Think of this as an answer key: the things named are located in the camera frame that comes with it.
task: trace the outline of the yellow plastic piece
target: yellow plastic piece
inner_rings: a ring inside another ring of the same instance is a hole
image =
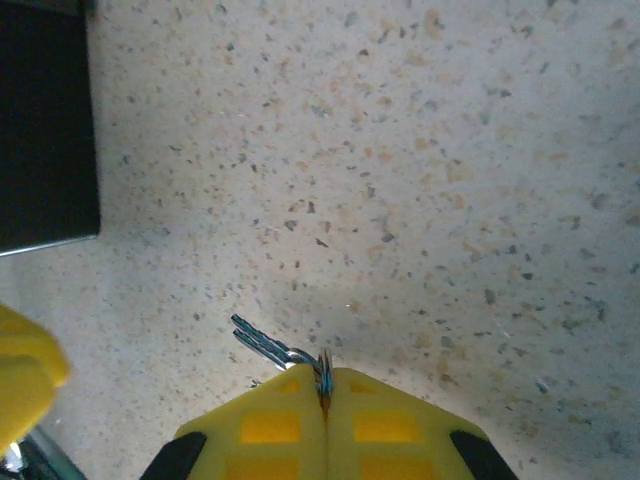
[[[176,438],[207,441],[189,479],[325,480],[325,424],[313,368],[298,365],[206,415]]]
[[[476,425],[356,370],[333,378],[327,479],[474,480],[449,434],[487,439]]]
[[[487,439],[476,425],[355,370],[333,375],[326,423],[298,365],[181,427],[176,438],[207,436],[189,480],[474,480],[449,435]]]
[[[0,305],[0,452],[49,411],[70,371],[53,336]]]

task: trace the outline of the key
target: key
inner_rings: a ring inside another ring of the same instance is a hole
[[[236,326],[233,335],[243,345],[273,362],[279,370],[284,371],[301,363],[307,363],[313,367],[320,406],[326,420],[333,392],[330,350],[328,348],[322,349],[316,360],[304,350],[289,348],[284,343],[274,340],[239,315],[232,315],[231,321]]]

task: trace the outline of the speckled floor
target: speckled floor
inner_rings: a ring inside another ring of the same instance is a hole
[[[75,365],[46,426],[89,478],[275,374],[234,312],[522,479],[637,478],[637,1],[98,3],[104,231],[0,260]]]

